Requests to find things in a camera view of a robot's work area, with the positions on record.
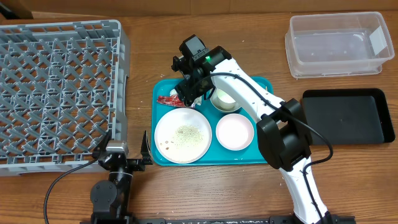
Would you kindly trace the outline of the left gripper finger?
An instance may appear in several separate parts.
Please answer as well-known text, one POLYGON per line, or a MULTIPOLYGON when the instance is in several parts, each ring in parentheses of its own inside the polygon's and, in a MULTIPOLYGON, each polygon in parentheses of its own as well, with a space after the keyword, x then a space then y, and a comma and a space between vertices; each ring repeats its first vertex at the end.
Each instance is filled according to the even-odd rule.
POLYGON ((112 131, 108 131, 102 140, 94 147, 92 152, 92 157, 99 157, 106 151, 106 146, 108 145, 109 141, 112 137, 112 131))
POLYGON ((148 136, 147 136, 147 131, 144 131, 144 134, 142 137, 141 156, 142 156, 143 163, 145 165, 153 164, 149 140, 148 140, 148 136))

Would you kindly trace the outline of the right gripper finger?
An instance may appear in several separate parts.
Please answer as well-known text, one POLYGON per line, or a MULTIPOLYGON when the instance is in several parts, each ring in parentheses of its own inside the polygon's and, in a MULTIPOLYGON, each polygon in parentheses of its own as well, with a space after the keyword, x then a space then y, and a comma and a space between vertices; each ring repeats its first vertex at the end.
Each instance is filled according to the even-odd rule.
POLYGON ((186 102, 186 97, 188 95, 188 86, 186 80, 181 80, 176 86, 175 91, 177 92, 179 100, 184 103, 186 102))
POLYGON ((199 96, 196 92, 190 92, 185 95, 184 105, 186 107, 196 106, 199 102, 199 96))

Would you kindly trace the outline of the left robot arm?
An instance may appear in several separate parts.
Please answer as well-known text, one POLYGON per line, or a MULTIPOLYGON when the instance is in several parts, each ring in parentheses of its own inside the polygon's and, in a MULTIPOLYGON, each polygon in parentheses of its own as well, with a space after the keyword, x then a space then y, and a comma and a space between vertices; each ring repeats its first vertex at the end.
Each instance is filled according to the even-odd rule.
POLYGON ((141 144, 141 158, 128 157, 126 141, 112 139, 108 132, 93 150, 93 158, 109 172, 107 180, 97 182, 90 192, 92 223, 139 223, 128 209, 133 173, 152 165, 147 132, 141 144))

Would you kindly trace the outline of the white cup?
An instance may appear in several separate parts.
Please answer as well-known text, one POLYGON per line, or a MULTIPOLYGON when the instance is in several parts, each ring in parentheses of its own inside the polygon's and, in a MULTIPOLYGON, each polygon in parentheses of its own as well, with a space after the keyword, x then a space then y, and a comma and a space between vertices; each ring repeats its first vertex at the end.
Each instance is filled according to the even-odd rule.
POLYGON ((216 98, 222 110, 231 110, 236 106, 236 101, 219 88, 216 90, 216 98))

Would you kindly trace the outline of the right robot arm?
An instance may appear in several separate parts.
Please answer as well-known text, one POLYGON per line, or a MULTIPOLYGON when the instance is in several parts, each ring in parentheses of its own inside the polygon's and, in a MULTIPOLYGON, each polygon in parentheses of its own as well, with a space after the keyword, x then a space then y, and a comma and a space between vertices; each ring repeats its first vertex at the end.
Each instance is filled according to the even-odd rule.
POLYGON ((179 47, 172 70, 184 79, 175 86, 185 106, 220 89, 234 99, 254 120, 259 152, 267 163, 280 170, 294 203, 294 217, 300 223, 333 223, 313 178, 310 145, 315 130, 307 124, 300 103, 284 101, 259 86, 224 48, 210 50, 196 35, 179 47))

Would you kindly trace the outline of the red sauce packet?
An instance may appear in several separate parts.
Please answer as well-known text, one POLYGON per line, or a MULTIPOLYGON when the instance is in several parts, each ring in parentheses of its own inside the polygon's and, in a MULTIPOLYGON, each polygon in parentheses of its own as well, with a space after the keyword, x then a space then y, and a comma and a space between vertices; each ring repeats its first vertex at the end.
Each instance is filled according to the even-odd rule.
POLYGON ((192 103, 190 106, 185 105, 177 94, 170 96, 159 96, 157 98, 157 103, 161 105, 173 106, 176 108, 194 108, 196 103, 192 103))

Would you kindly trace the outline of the white napkin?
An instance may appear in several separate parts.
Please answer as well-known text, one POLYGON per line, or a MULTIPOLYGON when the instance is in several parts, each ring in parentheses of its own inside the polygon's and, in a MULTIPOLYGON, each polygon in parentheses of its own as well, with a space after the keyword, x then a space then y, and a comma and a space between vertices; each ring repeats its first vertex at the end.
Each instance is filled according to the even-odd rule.
POLYGON ((195 108, 196 106, 200 106, 202 103, 202 98, 198 97, 194 100, 191 106, 185 106, 183 102, 179 99, 178 94, 175 89, 172 89, 170 91, 170 97, 175 101, 172 103, 172 106, 174 107, 185 107, 185 108, 195 108))

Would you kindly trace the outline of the small white bowl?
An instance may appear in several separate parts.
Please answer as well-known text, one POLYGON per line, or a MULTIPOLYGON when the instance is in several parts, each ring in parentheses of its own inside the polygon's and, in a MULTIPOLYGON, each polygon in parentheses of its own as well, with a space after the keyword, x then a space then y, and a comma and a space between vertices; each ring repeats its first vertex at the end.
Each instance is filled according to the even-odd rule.
POLYGON ((250 120, 241 114, 227 114, 216 125, 218 142, 230 151, 247 148, 254 138, 254 128, 250 120))

